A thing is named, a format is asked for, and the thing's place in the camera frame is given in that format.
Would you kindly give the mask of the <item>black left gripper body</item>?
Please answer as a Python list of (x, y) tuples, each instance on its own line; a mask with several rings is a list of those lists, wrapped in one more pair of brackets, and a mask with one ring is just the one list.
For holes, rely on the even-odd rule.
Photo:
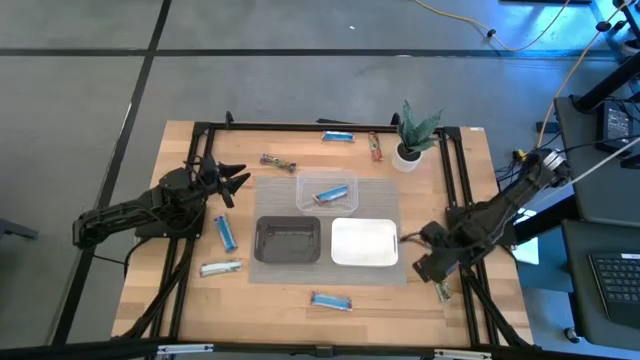
[(220, 176), (218, 173), (218, 163), (211, 154), (200, 158), (197, 163), (199, 169), (196, 172), (196, 180), (204, 188), (206, 195), (219, 194), (227, 208), (233, 208), (232, 195), (224, 190), (225, 180), (232, 176)]

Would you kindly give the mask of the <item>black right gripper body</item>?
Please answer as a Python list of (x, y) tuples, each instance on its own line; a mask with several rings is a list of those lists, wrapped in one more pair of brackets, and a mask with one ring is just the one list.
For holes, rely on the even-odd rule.
[(431, 253), (414, 262), (413, 269), (425, 283), (444, 281), (459, 263), (457, 244), (449, 232), (435, 221), (425, 225), (419, 231), (419, 237), (430, 246)]

